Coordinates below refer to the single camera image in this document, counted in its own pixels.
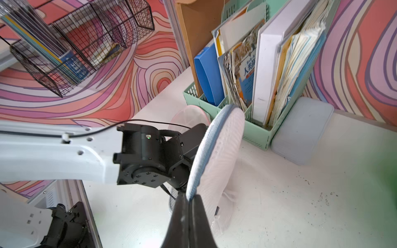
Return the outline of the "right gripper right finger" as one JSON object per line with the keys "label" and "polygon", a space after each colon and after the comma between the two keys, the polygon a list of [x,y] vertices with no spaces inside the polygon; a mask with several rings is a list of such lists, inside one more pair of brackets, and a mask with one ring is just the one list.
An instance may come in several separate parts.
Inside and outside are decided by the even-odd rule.
{"label": "right gripper right finger", "polygon": [[217,248],[200,195],[189,202],[189,247]]}

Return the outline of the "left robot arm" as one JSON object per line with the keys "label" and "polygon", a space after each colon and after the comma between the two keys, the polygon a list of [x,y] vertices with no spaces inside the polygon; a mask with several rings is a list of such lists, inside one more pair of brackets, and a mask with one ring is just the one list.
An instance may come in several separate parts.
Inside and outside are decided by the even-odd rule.
{"label": "left robot arm", "polygon": [[[106,128],[1,122],[1,181],[88,180],[186,191],[207,126],[159,130],[127,120]],[[1,192],[1,247],[97,248],[88,204],[40,209]]]}

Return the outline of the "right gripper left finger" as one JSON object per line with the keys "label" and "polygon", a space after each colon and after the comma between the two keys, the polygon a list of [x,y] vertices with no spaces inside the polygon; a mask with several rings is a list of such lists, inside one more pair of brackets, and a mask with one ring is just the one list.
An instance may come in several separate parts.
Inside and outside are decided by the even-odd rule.
{"label": "right gripper left finger", "polygon": [[189,247],[189,202],[185,193],[176,198],[162,248]]}

